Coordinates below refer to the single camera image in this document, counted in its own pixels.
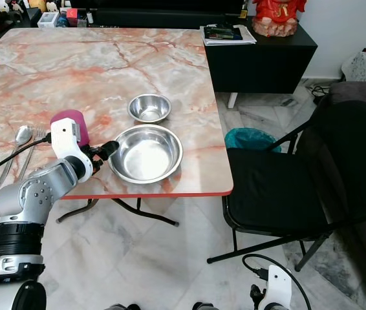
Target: metal spoon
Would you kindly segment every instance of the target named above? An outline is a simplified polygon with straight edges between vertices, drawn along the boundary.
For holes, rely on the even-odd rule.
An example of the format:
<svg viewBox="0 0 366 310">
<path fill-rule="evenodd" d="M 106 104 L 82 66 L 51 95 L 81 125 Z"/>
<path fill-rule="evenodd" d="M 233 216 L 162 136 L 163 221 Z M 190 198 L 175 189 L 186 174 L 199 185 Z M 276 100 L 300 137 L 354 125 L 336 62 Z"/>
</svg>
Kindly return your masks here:
<svg viewBox="0 0 366 310">
<path fill-rule="evenodd" d="M 32 129 L 29 126 L 20 126 L 20 128 L 17 130 L 15 135 L 15 148 L 12 151 L 12 154 L 18 150 L 22 145 L 24 145 L 26 142 L 28 142 L 32 137 Z M 3 184 L 4 180 L 6 179 L 6 176 L 9 173 L 10 166 L 12 164 L 12 160 L 9 160 L 6 163 L 6 166 L 3 169 L 2 175 L 0 177 L 0 187 Z"/>
</svg>

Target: large metal bowl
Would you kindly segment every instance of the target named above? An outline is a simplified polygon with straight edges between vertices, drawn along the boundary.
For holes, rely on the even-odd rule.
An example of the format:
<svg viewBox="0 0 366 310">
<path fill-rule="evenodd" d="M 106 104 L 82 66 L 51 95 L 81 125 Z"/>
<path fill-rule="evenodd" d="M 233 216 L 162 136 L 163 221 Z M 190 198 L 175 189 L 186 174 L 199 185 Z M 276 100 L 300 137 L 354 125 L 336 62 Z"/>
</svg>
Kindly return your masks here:
<svg viewBox="0 0 366 310">
<path fill-rule="evenodd" d="M 182 143 L 174 133 L 161 126 L 133 126 L 115 140 L 120 146 L 110 156 L 109 166 L 121 179 L 131 183 L 163 180 L 175 172 L 182 161 Z"/>
<path fill-rule="evenodd" d="M 127 111 L 137 121 L 155 124 L 169 115 L 171 103 L 159 94 L 142 94 L 130 101 Z"/>
</svg>

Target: red statue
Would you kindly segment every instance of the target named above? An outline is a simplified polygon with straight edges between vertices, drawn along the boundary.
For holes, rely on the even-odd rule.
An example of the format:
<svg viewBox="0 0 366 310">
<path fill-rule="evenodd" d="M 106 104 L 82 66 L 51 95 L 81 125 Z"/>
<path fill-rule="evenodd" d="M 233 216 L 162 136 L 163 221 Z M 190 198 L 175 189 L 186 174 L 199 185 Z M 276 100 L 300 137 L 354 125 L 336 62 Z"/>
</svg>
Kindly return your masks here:
<svg viewBox="0 0 366 310">
<path fill-rule="evenodd" d="M 253 0 L 257 3 L 253 29 L 262 36 L 286 37 L 297 30 L 297 10 L 304 12 L 307 0 Z"/>
</svg>

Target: tiled floor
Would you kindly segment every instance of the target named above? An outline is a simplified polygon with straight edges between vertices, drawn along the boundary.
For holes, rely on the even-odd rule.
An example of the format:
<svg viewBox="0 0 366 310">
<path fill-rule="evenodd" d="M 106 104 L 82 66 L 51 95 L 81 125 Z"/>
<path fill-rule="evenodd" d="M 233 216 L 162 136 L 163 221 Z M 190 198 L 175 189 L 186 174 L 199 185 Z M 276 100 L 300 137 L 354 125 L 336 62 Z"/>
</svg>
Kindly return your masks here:
<svg viewBox="0 0 366 310">
<path fill-rule="evenodd" d="M 217 94 L 225 133 L 254 127 L 277 138 L 306 121 L 315 108 L 304 86 L 292 96 L 239 94 L 233 110 L 226 108 L 227 100 L 228 94 Z M 50 214 L 43 238 L 47 268 L 40 278 L 47 289 L 47 309 L 102 310 L 115 303 L 138 303 L 143 310 L 190 310 L 197 301 L 213 302 L 222 310 L 253 309 L 250 286 L 264 287 L 264 282 L 245 269 L 240 258 L 206 263 L 208 257 L 232 249 L 220 198 L 143 201 L 143 210 L 178 220 L 178 228 L 131 214 L 110 200 L 100 200 L 94 209 L 61 224 L 55 222 L 84 203 L 59 201 Z M 239 247 L 270 239 L 238 234 Z M 293 269 L 298 249 L 290 243 L 260 253 Z M 264 261 L 255 263 L 267 266 Z M 338 288 L 332 285 L 334 279 L 327 280 L 331 273 L 326 270 L 332 265 L 345 273 Z M 295 274 L 313 309 L 366 310 L 362 279 L 337 238 L 329 239 Z M 291 309 L 306 309 L 296 289 Z"/>
</svg>

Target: plastic bag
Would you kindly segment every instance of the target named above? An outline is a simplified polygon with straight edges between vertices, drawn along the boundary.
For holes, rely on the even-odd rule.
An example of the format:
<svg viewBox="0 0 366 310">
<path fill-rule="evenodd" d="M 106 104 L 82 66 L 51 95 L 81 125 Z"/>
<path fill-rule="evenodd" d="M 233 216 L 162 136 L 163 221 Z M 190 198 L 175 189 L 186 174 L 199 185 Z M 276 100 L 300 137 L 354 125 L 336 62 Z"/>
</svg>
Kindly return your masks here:
<svg viewBox="0 0 366 310">
<path fill-rule="evenodd" d="M 224 138 L 227 149 L 264 150 L 276 141 L 270 134 L 253 128 L 234 128 Z M 281 146 L 272 152 L 280 153 Z"/>
</svg>

